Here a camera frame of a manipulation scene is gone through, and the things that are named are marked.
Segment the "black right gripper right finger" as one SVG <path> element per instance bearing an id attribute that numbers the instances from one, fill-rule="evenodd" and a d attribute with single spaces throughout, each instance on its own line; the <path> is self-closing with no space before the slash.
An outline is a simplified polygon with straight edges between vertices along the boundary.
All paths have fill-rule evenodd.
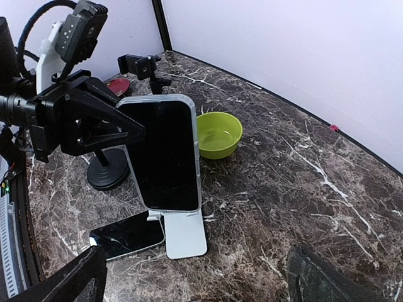
<path id="1" fill-rule="evenodd" d="M 302 245 L 287 255 L 287 283 L 291 301 L 368 301 L 368 291 Z"/>

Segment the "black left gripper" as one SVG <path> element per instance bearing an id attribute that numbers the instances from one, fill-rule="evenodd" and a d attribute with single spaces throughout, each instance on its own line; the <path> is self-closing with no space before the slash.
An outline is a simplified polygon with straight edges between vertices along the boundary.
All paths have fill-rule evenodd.
<path id="1" fill-rule="evenodd" d="M 30 100 L 30 134 L 37 160 L 48 162 L 57 147 L 77 156 L 145 138 L 145 126 L 119 111 L 120 98 L 89 70 L 65 78 L 53 74 L 51 80 L 55 91 Z"/>

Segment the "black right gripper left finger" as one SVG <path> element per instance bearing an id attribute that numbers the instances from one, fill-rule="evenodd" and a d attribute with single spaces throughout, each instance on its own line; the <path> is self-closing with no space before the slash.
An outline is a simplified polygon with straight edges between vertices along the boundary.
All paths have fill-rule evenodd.
<path id="1" fill-rule="evenodd" d="M 106 286 L 106 254 L 92 246 L 48 279 L 9 301 L 103 301 Z"/>

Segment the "black phone grey edge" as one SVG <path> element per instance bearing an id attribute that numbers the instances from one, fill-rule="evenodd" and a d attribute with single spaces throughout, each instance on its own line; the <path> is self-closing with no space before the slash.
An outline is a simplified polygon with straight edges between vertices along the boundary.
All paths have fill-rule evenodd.
<path id="1" fill-rule="evenodd" d="M 102 247 L 107 261 L 143 252 L 164 243 L 165 234 L 160 220 L 148 220 L 143 211 L 89 233 L 89 244 Z"/>

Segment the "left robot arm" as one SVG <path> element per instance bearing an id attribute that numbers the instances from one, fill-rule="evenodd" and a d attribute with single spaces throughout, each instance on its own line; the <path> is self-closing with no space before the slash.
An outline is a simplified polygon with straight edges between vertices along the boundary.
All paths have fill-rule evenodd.
<path id="1" fill-rule="evenodd" d="M 18 77 L 13 40 L 6 18 L 1 18 L 1 121 L 30 132 L 37 160 L 48 162 L 57 147 L 82 155 L 144 140 L 145 126 L 120 112 L 118 100 L 88 70 L 34 95 Z"/>

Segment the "front black pole stand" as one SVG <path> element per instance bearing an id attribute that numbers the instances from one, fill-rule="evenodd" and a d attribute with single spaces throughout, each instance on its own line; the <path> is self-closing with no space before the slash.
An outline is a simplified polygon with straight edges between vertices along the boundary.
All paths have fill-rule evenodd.
<path id="1" fill-rule="evenodd" d="M 125 152 L 119 148 L 95 151 L 87 169 L 88 183 L 97 191 L 110 191 L 121 185 L 130 169 Z"/>

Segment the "black pole stand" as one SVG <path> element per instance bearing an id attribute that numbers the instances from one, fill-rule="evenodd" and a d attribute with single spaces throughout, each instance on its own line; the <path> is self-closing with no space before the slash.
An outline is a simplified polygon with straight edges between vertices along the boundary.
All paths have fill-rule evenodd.
<path id="1" fill-rule="evenodd" d="M 171 79 L 157 77 L 155 71 L 157 70 L 157 62 L 161 59 L 156 56 L 136 56 L 136 55 L 123 55 L 118 57 L 118 66 L 121 74 L 133 74 L 137 79 L 143 81 L 149 80 L 152 94 L 162 94 L 163 88 L 172 84 Z"/>
<path id="2" fill-rule="evenodd" d="M 119 148 L 95 151 L 87 169 L 88 183 L 97 191 L 110 191 L 121 185 L 130 169 L 125 152 Z"/>

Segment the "rear black pole stand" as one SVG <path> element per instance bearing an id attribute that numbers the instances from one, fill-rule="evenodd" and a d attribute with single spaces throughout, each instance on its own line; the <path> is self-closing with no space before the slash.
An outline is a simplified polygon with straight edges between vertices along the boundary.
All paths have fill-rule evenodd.
<path id="1" fill-rule="evenodd" d="M 149 80 L 152 94 L 162 94 L 163 88 L 172 84 L 171 79 L 157 77 L 155 71 L 157 70 L 157 62 L 161 59 L 156 56 L 136 56 L 136 55 L 123 55 L 118 57 L 118 66 L 121 74 L 133 74 L 137 79 L 143 81 Z"/>

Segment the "white folding phone stand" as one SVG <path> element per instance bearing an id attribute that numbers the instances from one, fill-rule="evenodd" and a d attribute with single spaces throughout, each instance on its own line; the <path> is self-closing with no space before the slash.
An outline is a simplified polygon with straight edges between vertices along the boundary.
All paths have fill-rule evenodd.
<path id="1" fill-rule="evenodd" d="M 166 254 L 169 259 L 185 259 L 206 254 L 207 238 L 202 210 L 195 212 L 148 211 L 147 221 L 164 220 Z"/>

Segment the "red floral plate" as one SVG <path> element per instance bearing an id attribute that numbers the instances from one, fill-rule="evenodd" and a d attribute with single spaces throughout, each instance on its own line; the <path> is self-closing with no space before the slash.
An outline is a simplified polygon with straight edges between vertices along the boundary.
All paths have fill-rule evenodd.
<path id="1" fill-rule="evenodd" d="M 119 98 L 123 98 L 130 92 L 130 81 L 128 79 L 113 79 L 108 81 L 106 85 Z"/>

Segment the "green bowl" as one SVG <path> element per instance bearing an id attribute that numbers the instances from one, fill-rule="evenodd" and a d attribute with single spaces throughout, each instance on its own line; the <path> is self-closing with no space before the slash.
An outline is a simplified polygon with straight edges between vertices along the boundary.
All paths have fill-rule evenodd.
<path id="1" fill-rule="evenodd" d="M 225 112 L 213 111 L 196 118 L 200 156 L 205 159 L 224 159 L 236 151 L 242 138 L 240 120 Z"/>

